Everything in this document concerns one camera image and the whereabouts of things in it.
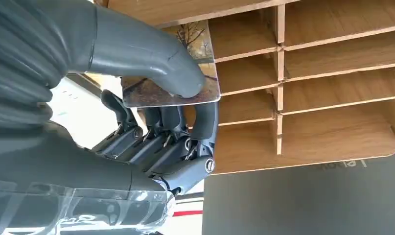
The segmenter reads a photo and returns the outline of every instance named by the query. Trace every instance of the shelf panel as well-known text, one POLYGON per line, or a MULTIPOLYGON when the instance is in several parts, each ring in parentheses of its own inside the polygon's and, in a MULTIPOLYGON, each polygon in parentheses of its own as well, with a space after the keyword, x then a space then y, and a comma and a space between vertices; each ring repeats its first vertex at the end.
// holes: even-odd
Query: shelf panel
POLYGON ((395 31, 395 0, 305 0, 286 13, 285 50, 395 31))
POLYGON ((282 155, 276 155, 268 122, 220 127, 215 173, 392 155, 395 135, 373 104, 284 116, 282 155))
POLYGON ((222 96, 277 86, 274 61, 269 54, 216 64, 222 96))
POLYGON ((394 154, 395 135, 378 105, 284 116, 284 159, 304 165, 394 154))
POLYGON ((395 68, 284 84, 283 115, 395 99, 395 68))
POLYGON ((274 33, 256 11, 209 20, 215 62, 277 50, 274 33))
POLYGON ((285 53, 288 80, 395 67, 395 32, 285 53))
POLYGON ((108 8, 157 27, 185 24, 298 0, 109 0, 108 8))
MULTIPOLYGON (((187 124, 193 126, 196 113, 184 107, 187 124)), ((222 97, 219 101, 219 126, 269 121, 275 116, 273 98, 266 90, 222 97)))

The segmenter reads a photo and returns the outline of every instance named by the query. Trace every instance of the red stripe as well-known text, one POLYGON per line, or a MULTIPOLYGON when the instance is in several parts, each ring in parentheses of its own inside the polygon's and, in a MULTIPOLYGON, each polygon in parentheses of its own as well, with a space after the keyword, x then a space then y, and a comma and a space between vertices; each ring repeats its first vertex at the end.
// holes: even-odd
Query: red stripe
POLYGON ((176 211, 176 212, 174 212, 173 217, 185 216, 185 215, 195 215, 195 214, 203 214, 203 211, 176 211))

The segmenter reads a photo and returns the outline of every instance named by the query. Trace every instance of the metal screw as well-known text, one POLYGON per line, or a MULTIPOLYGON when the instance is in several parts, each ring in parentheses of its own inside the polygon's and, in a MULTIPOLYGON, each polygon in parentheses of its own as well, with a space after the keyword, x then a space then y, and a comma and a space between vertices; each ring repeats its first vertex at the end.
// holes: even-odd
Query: metal screw
POLYGON ((163 148, 165 148, 165 147, 167 146, 167 144, 168 144, 168 142, 170 141, 170 139, 171 139, 171 135, 169 135, 169 136, 167 137, 167 139, 165 140, 165 142, 164 142, 164 144, 163 144, 163 148))
POLYGON ((207 173, 212 173, 213 172, 213 170, 214 170, 214 160, 213 159, 211 159, 211 158, 209 158, 209 159, 207 159, 206 160, 206 163, 205 163, 205 170, 206 170, 206 172, 207 173))
POLYGON ((190 146, 191 146, 191 139, 187 138, 187 140, 185 141, 185 148, 187 151, 190 151, 190 146))
POLYGON ((135 129, 134 130, 134 138, 135 139, 138 139, 140 136, 139 136, 139 131, 138 131, 138 129, 135 129))

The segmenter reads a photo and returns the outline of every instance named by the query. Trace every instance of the grey wall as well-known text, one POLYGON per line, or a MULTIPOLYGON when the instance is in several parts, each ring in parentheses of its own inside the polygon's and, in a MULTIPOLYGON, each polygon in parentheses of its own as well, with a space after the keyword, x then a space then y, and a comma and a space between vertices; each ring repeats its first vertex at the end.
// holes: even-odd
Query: grey wall
POLYGON ((210 176, 203 235, 395 235, 395 155, 210 176))

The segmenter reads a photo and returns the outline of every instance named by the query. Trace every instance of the white surface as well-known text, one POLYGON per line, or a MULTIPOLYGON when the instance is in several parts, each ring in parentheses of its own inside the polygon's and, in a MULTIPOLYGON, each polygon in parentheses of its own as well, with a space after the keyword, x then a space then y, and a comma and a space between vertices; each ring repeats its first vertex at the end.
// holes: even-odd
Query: white surface
POLYGON ((51 91, 53 99, 48 103, 53 110, 51 120, 66 127, 78 145, 92 148, 116 130, 115 114, 99 97, 70 79, 63 78, 51 91))
POLYGON ((200 181, 194 187, 192 187, 186 194, 197 193, 205 191, 205 180, 200 181))
MULTIPOLYGON (((203 202, 176 204, 174 211, 201 211, 203 202)), ((168 218, 159 229, 164 235, 202 235, 203 215, 186 215, 168 218)))

